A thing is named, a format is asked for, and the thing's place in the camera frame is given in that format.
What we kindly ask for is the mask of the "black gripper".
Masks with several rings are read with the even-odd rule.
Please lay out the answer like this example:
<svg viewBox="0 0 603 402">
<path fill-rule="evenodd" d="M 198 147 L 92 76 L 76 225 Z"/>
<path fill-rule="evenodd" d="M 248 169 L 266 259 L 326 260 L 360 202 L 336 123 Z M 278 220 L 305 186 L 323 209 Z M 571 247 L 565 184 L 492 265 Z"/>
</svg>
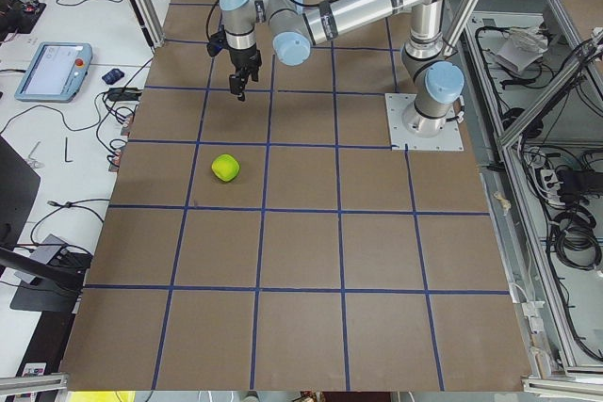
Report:
<svg viewBox="0 0 603 402">
<path fill-rule="evenodd" d="M 220 29 L 211 36 L 208 36 L 206 48 L 207 53 L 212 57 L 217 56 L 222 50 L 229 52 L 230 60 L 234 65 L 234 72 L 229 75 L 230 92 L 240 102 L 245 102 L 245 90 L 249 79 L 252 79 L 254 82 L 259 81 L 262 57 L 257 46 L 254 44 L 247 49 L 235 49 L 227 43 L 225 30 Z"/>
</svg>

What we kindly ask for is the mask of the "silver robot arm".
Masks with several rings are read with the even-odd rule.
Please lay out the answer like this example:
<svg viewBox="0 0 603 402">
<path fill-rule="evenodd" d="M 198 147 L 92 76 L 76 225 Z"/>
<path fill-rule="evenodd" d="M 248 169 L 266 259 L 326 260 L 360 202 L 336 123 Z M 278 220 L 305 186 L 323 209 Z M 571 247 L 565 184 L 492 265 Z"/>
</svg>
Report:
<svg viewBox="0 0 603 402">
<path fill-rule="evenodd" d="M 436 137 L 464 88 L 462 71 L 447 60 L 477 0 L 218 0 L 222 25 L 209 36 L 207 53 L 226 50 L 234 66 L 229 88 L 245 98 L 249 81 L 257 81 L 262 65 L 255 27 L 265 23 L 279 61 L 298 66 L 314 45 L 333 41 L 353 30 L 404 10 L 411 12 L 409 39 L 401 59 L 416 86 L 416 96 L 402 114 L 404 127 L 418 137 Z"/>
</svg>

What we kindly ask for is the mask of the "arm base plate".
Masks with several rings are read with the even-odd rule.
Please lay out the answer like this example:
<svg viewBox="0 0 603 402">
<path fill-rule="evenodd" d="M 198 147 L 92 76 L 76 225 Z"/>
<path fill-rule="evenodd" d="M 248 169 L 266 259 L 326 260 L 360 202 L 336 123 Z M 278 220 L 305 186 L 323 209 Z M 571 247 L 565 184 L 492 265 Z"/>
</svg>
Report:
<svg viewBox="0 0 603 402">
<path fill-rule="evenodd" d="M 385 110 L 390 148 L 396 151 L 462 152 L 460 123 L 453 105 L 448 105 L 444 118 L 422 117 L 412 93 L 386 93 Z"/>
</svg>

